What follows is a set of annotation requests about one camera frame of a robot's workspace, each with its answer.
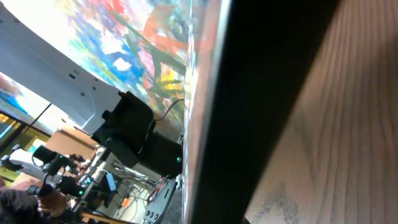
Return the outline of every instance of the orange object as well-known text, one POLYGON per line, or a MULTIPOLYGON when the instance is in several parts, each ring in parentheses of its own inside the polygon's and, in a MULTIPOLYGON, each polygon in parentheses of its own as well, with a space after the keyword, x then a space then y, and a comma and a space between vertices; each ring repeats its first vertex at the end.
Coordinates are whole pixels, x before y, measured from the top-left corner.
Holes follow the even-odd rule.
POLYGON ((129 205, 130 199, 129 198, 124 198, 122 206, 124 208, 127 208, 127 206, 129 205))

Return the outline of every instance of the wood grain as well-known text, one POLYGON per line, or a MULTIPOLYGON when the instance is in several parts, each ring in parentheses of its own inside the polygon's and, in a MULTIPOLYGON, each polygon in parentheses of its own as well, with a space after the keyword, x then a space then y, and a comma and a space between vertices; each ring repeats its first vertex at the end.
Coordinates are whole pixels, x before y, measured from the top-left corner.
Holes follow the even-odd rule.
POLYGON ((343 0, 246 212, 398 222, 398 2, 343 0))

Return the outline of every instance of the person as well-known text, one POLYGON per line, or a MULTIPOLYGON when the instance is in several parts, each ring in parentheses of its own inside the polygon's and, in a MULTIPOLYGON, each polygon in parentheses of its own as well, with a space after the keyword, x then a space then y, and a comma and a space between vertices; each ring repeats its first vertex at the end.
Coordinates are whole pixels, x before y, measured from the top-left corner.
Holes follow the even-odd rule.
POLYGON ((26 190, 31 185, 39 186, 40 184, 39 180, 31 179, 23 180, 11 187, 0 184, 3 185, 0 187, 0 223, 65 223, 65 221, 60 219, 68 206, 64 195, 56 190, 45 197, 35 197, 27 194, 26 190))

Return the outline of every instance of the human hand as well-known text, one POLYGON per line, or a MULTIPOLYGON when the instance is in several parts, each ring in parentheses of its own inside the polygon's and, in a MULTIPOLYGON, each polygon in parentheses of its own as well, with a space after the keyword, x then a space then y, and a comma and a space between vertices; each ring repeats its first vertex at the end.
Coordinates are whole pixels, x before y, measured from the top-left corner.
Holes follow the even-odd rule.
POLYGON ((79 182, 79 180, 84 176, 86 170, 87 170, 86 167, 80 169, 79 174, 76 177, 74 177, 76 183, 79 182))
POLYGON ((4 178, 0 176, 0 187, 6 186, 6 181, 4 181, 4 178))
POLYGON ((49 213, 54 218, 61 216, 68 205, 65 196, 56 190, 44 197, 37 197, 37 200, 39 202, 37 210, 41 213, 49 213))
POLYGON ((10 189, 26 191, 31 185, 40 186, 41 184, 42 182, 40 180, 27 179, 13 184, 10 189))

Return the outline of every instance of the abstract painting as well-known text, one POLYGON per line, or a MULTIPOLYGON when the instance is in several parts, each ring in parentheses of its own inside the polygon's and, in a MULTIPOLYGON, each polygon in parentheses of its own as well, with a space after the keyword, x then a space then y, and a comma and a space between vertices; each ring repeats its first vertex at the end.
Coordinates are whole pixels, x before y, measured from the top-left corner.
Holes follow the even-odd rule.
MULTIPOLYGON (((97 78, 131 91, 156 116, 184 98, 188 23, 203 13, 206 0, 3 2, 41 38, 97 78)), ((183 111, 177 103, 166 117, 179 130, 183 111)))

